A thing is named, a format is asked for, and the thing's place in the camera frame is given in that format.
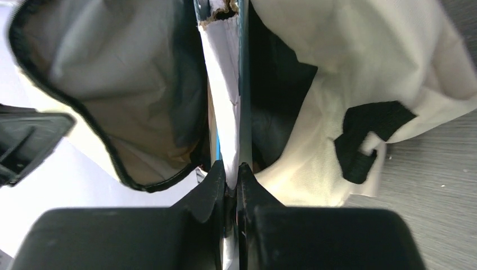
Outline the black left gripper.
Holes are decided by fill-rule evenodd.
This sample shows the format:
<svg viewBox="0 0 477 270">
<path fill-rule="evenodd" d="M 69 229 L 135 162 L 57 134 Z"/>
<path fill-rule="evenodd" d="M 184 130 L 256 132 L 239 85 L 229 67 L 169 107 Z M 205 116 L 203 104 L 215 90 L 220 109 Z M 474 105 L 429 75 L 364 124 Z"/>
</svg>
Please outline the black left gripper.
<svg viewBox="0 0 477 270">
<path fill-rule="evenodd" d="M 13 187 L 48 158 L 74 118 L 61 112 L 1 104 L 1 187 Z"/>
</svg>

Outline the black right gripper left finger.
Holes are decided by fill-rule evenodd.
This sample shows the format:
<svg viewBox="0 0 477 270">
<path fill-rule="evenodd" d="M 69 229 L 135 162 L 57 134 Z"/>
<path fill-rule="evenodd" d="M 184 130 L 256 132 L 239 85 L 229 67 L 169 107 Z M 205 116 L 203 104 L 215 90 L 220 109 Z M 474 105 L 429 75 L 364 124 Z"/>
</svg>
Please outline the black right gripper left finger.
<svg viewBox="0 0 477 270">
<path fill-rule="evenodd" d="M 11 269 L 221 269 L 225 173 L 168 208 L 53 209 L 39 217 Z"/>
</svg>

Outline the teal hardcover book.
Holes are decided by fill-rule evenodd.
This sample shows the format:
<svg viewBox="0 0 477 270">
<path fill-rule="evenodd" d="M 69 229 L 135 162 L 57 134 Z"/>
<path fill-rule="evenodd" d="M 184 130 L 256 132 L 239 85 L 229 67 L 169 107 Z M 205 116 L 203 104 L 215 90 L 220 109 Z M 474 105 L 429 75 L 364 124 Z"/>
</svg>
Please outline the teal hardcover book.
<svg viewBox="0 0 477 270">
<path fill-rule="evenodd" d="M 223 161 L 223 269 L 240 269 L 239 166 L 251 164 L 249 1 L 194 1 L 209 85 L 211 159 Z"/>
</svg>

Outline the cream canvas backpack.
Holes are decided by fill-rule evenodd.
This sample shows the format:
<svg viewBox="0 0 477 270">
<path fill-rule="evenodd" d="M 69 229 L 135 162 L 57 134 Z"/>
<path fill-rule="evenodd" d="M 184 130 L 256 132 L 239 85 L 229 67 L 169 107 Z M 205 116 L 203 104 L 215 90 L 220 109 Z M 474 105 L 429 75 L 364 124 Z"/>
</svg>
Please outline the cream canvas backpack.
<svg viewBox="0 0 477 270">
<path fill-rule="evenodd" d="M 476 109 L 476 58 L 442 1 L 249 1 L 251 164 L 290 206 L 374 196 L 385 149 Z M 25 1 L 21 77 L 123 185 L 174 186 L 212 160 L 194 1 Z"/>
</svg>

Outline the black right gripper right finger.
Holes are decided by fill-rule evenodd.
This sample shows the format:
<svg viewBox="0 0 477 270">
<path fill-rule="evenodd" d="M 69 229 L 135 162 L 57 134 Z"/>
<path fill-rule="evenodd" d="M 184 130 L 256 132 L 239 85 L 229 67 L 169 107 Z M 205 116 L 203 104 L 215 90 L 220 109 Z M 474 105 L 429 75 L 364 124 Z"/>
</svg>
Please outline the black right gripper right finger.
<svg viewBox="0 0 477 270">
<path fill-rule="evenodd" d="M 284 206 L 238 170 L 241 269 L 424 269 L 412 233 L 395 212 Z"/>
</svg>

